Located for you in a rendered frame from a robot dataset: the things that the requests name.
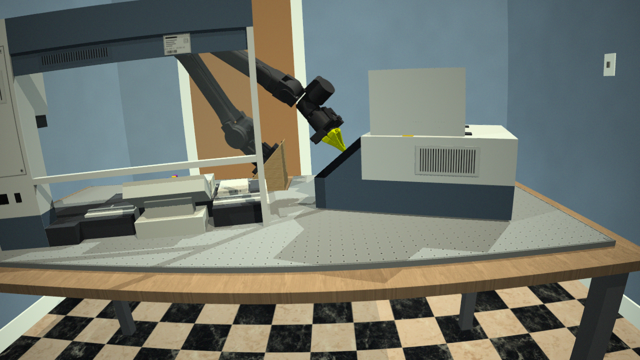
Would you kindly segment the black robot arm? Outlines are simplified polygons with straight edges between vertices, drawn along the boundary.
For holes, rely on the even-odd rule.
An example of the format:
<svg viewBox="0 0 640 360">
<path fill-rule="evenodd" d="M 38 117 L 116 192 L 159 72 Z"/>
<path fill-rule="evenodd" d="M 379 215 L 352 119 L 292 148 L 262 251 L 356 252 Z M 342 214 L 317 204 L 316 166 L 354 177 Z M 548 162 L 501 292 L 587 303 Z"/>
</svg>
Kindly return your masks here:
<svg viewBox="0 0 640 360">
<path fill-rule="evenodd" d="M 306 93 L 296 104 L 296 108 L 305 119 L 307 116 L 313 116 L 313 111 L 323 105 L 335 92 L 334 86 L 322 76 L 317 76 L 306 88 L 303 88 L 299 80 L 270 67 L 258 58 L 255 58 L 255 66 L 257 83 L 282 103 L 292 107 L 304 92 Z M 268 161 L 278 146 L 278 143 L 271 147 L 266 142 L 262 142 L 263 164 Z"/>
</svg>

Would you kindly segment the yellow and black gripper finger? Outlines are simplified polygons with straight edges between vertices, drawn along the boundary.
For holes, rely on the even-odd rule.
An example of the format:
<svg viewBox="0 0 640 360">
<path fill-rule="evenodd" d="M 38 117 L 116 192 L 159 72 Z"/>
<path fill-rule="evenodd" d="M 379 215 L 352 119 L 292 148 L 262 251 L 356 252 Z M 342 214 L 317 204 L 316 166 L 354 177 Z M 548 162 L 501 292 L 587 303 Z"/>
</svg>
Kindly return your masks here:
<svg viewBox="0 0 640 360">
<path fill-rule="evenodd" d="M 334 141 L 333 139 L 331 139 L 331 137 L 329 137 L 329 135 L 323 137 L 322 139 L 323 142 L 326 142 L 327 144 L 336 147 L 338 150 L 344 152 Z"/>
<path fill-rule="evenodd" d="M 342 133 L 339 127 L 336 129 L 332 129 L 329 133 L 327 133 L 327 135 L 334 141 L 334 143 L 336 143 L 336 145 L 339 146 L 339 148 L 341 148 L 341 150 L 343 150 L 343 152 L 345 152 L 346 147 L 345 143 L 343 142 Z"/>
</svg>

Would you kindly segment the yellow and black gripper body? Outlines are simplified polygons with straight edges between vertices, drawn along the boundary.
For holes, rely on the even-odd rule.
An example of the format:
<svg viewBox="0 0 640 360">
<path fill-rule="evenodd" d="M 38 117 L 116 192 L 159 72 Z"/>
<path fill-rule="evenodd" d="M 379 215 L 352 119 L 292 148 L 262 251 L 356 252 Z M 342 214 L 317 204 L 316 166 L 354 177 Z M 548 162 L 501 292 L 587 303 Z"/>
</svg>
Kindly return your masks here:
<svg viewBox="0 0 640 360">
<path fill-rule="evenodd" d="M 344 123 L 340 115 L 330 118 L 321 107 L 318 107 L 312 113 L 313 116 L 307 116 L 306 120 L 316 131 L 316 133 L 310 137 L 310 140 L 314 142 L 315 145 L 322 141 L 322 139 L 327 136 L 331 130 L 338 128 Z"/>
</svg>

